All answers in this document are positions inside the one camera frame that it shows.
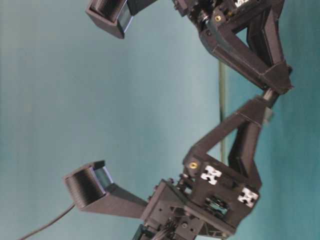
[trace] black cable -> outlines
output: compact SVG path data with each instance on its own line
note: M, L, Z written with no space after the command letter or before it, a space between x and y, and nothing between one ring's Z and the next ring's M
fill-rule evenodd
M51 226L52 224L54 224L55 222L57 222L58 220L60 220L60 219L61 219L64 215L66 215L68 212L70 212L71 209L74 208L74 206L75 206L74 203L71 204L63 213L61 213L61 214L60 214L59 216L57 216L55 219L53 219L52 221L48 222L46 225L43 225L42 227L40 227L40 228L38 228L38 229L36 229L36 230L28 233L27 235L19 238L18 240L25 240L25 239L29 238L30 236L32 236L32 235L34 235L34 234L36 234L36 233L38 233L38 232L46 229L47 227Z

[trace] teal wall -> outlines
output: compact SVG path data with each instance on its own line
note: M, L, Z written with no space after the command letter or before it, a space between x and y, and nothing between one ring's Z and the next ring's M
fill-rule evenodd
M0 239L66 209L62 176L88 162L146 199L219 123L218 62L172 2L125 40L94 26L88 3L0 0ZM130 240L140 223L74 209L32 239Z
M125 40L96 28L87 4L0 0L0 239L66 209L62 176L88 162L105 159L116 183L147 198L219 123L218 63L171 1L135 17ZM280 33L295 88L261 133L262 198L232 239L320 238L319 9L286 1ZM227 70L227 114L259 93ZM74 209L32 239L130 240L139 223Z

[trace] white puzzle-shaped marker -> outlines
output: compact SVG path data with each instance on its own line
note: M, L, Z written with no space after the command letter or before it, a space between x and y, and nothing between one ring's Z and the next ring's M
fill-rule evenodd
M250 191L248 188L244 188L242 190L242 193L244 194L244 196L239 196L238 200L242 203L245 203L245 205L247 205L249 208L252 208L255 205L256 200L258 199L258 194Z
M222 173L209 165L205 167L205 170L206 172L201 174L201 178L207 180L211 185L216 185L216 178L219 178Z

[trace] bolt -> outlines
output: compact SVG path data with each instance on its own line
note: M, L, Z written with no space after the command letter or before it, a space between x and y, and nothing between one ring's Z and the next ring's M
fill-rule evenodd
M181 224L181 227L182 227L183 229L186 229L186 228L188 227L188 223L187 223L187 222L183 222L183 223Z
M217 22L220 22L221 19L222 19L222 17L221 17L220 15L215 16L215 20L216 20Z
M198 163L196 163L195 161L190 162L189 168L196 169L197 167L198 167Z

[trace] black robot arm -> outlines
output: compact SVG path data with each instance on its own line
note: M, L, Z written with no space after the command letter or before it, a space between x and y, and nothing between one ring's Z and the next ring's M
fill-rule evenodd
M91 0L85 12L104 31L124 39L133 16L156 0Z

